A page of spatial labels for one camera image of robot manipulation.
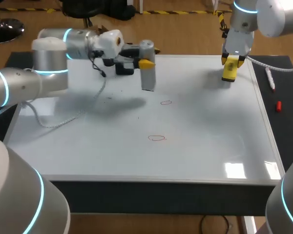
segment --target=black cable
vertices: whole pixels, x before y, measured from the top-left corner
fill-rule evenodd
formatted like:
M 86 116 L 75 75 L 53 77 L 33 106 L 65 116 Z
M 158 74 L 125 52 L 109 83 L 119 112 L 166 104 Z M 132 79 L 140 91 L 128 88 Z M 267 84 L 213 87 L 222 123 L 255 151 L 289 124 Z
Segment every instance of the black cable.
M 225 222 L 226 222 L 226 225 L 227 225 L 227 230 L 225 232 L 225 234 L 228 234 L 229 233 L 229 229 L 230 229 L 230 225 L 229 225 L 229 221 L 228 219 L 222 215 L 222 217 L 224 218 Z M 202 227 L 202 223 L 203 223 L 203 220 L 206 218 L 206 215 L 203 216 L 203 218 L 201 219 L 200 221 L 200 224 L 199 224 L 199 234 L 203 234 L 203 227 Z
M 92 68 L 93 68 L 94 70 L 99 71 L 100 74 L 101 74 L 101 76 L 106 77 L 105 72 L 104 72 L 102 69 L 100 69 L 100 68 L 94 63 L 94 60 L 96 59 L 96 56 L 93 55 L 93 58 L 91 58 L 90 55 L 88 55 L 88 58 L 89 58 L 89 60 L 90 60 L 91 63 L 92 63 Z

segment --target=whiteboard surface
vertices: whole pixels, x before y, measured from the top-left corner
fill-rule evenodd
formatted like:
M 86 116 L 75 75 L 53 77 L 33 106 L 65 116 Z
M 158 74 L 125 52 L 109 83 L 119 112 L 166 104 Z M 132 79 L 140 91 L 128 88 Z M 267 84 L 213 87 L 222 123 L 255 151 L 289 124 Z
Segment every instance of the whiteboard surface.
M 8 146 L 50 180 L 275 184 L 284 170 L 246 61 L 234 83 L 220 56 L 157 56 L 155 92 L 140 72 L 103 78 L 87 60 L 69 60 L 69 91 L 33 102 L 44 121 L 87 114 L 56 130 L 22 109 Z

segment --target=robotic arm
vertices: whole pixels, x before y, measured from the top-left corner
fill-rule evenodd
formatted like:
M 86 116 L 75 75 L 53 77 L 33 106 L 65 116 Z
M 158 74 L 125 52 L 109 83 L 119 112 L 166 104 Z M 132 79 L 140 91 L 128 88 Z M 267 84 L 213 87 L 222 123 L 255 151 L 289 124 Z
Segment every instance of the robotic arm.
M 222 64 L 229 54 L 239 55 L 240 67 L 251 51 L 257 29 L 267 37 L 293 33 L 293 0 L 235 0 L 230 24 L 224 35 Z
M 68 59 L 90 59 L 94 63 L 101 58 L 105 65 L 116 65 L 118 75 L 132 75 L 139 68 L 142 89 L 155 88 L 154 43 L 144 40 L 140 45 L 125 44 L 119 30 L 97 35 L 91 30 L 43 29 L 32 43 L 32 52 L 31 72 L 0 70 L 0 107 L 63 94 L 68 88 Z

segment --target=power cord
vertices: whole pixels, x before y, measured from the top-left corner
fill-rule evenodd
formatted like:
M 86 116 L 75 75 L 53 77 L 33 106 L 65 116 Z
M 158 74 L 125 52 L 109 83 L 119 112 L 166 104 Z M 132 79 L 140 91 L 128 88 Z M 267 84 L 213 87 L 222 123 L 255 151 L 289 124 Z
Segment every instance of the power cord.
M 97 100 L 98 96 L 102 93 L 102 91 L 104 90 L 105 86 L 106 86 L 106 76 L 104 77 L 104 82 L 103 82 L 103 85 L 102 85 L 101 89 L 93 97 L 94 98 L 94 101 Z M 73 117 L 71 117 L 71 118 L 69 118 L 69 119 L 67 119 L 67 120 L 65 120 L 65 121 L 63 121 L 61 123 L 58 123 L 58 124 L 55 124 L 55 125 L 45 125 L 42 122 L 42 120 L 40 119 L 39 114 L 38 114 L 36 108 L 31 103 L 29 103 L 28 101 L 25 101 L 25 102 L 22 102 L 22 105 L 23 106 L 28 106 L 28 107 L 30 107 L 30 109 L 32 109 L 32 111 L 34 112 L 34 115 L 35 115 L 35 118 L 36 118 L 38 124 L 40 126 L 44 127 L 44 128 L 59 128 L 59 127 L 62 127 L 63 125 L 65 125 L 65 124 L 67 124 L 67 123 L 69 123 L 69 122 L 71 122 L 71 121 L 79 118 L 80 116 L 82 116 L 83 114 L 86 113 L 85 110 L 80 110 L 80 111 L 77 112 L 77 114 L 75 116 L 73 116 Z
M 102 85 L 101 89 L 100 89 L 100 90 L 98 91 L 98 93 L 93 97 L 93 98 L 94 98 L 94 101 L 96 101 L 97 98 L 98 98 L 98 96 L 103 92 L 103 90 L 104 90 L 104 88 L 105 88 L 105 86 L 106 86 L 106 74 L 105 74 L 105 72 L 104 72 L 103 70 L 101 70 L 101 69 L 100 69 L 100 68 L 94 63 L 94 59 L 93 59 L 93 60 L 90 60 L 90 61 L 92 62 L 92 67 L 93 67 L 93 69 L 98 70 L 98 71 L 100 72 L 100 74 L 102 75 L 102 77 L 104 78 L 103 85 Z M 30 69 L 30 68 L 26 68 L 26 69 L 24 69 L 24 70 L 26 70 L 26 71 L 33 71 L 33 70 Z M 62 121 L 61 123 L 54 124 L 54 125 L 46 125 L 46 124 L 44 124 L 44 123 L 42 122 L 41 118 L 39 117 L 39 114 L 38 114 L 38 112 L 37 112 L 37 109 L 31 104 L 32 101 L 30 101 L 30 102 L 28 102 L 28 101 L 24 101 L 24 102 L 22 102 L 22 103 L 21 103 L 21 104 L 22 104 L 22 108 L 25 108 L 26 106 L 28 106 L 30 109 L 32 109 L 32 111 L 34 112 L 34 115 L 35 115 L 35 118 L 36 118 L 38 124 L 39 124 L 41 127 L 44 127 L 44 128 L 54 129 L 54 128 L 62 127 L 63 125 L 65 125 L 65 124 L 67 124 L 67 123 L 69 123 L 69 122 L 71 122 L 71 121 L 73 121 L 73 120 L 79 118 L 80 116 L 82 116 L 83 114 L 86 113 L 85 110 L 79 110 L 75 116 L 73 116 L 73 117 L 71 117 L 71 118 L 69 118 L 69 119 L 67 119 L 67 120 L 65 120 L 65 121 Z
M 93 58 L 91 58 L 90 55 L 88 55 L 88 58 L 89 58 L 89 60 L 90 60 L 91 63 L 92 63 L 92 68 L 93 68 L 94 70 L 99 71 L 100 74 L 101 74 L 101 76 L 106 77 L 105 72 L 104 72 L 102 69 L 100 69 L 100 68 L 94 63 L 94 60 L 95 60 L 96 58 L 102 56 L 102 54 L 103 54 L 103 51 L 92 51 L 92 57 L 93 57 Z
M 284 68 L 273 67 L 273 66 L 264 64 L 262 62 L 259 62 L 259 61 L 255 60 L 255 59 L 253 59 L 253 58 L 251 58 L 249 56 L 247 56 L 246 58 L 248 60 L 252 61 L 255 64 L 258 64 L 258 65 L 263 66 L 263 67 L 268 67 L 271 70 L 275 70 L 275 71 L 279 71 L 279 72 L 293 72 L 293 68 L 291 68 L 291 69 L 284 69 Z
M 227 229 L 226 229 L 225 234 L 228 234 L 229 233 L 229 229 L 230 229 L 229 221 L 228 221 L 228 219 L 225 216 L 222 215 L 222 217 L 224 218 L 224 220 L 226 222 L 226 226 L 227 226 Z M 204 221 L 205 218 L 206 218 L 206 215 L 203 216 L 203 218 L 200 221 L 200 224 L 199 224 L 199 234 L 203 234 L 203 225 L 202 224 L 203 224 L 203 221 Z

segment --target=chair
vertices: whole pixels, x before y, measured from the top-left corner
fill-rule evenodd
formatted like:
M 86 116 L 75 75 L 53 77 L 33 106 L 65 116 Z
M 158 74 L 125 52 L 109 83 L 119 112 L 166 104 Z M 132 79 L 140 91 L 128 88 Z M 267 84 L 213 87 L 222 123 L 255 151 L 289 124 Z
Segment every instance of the chair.
M 104 0 L 60 0 L 62 12 L 69 17 L 84 20 L 84 27 L 92 26 L 91 17 L 104 11 Z
M 24 24 L 17 19 L 0 18 L 0 43 L 14 40 L 24 32 Z

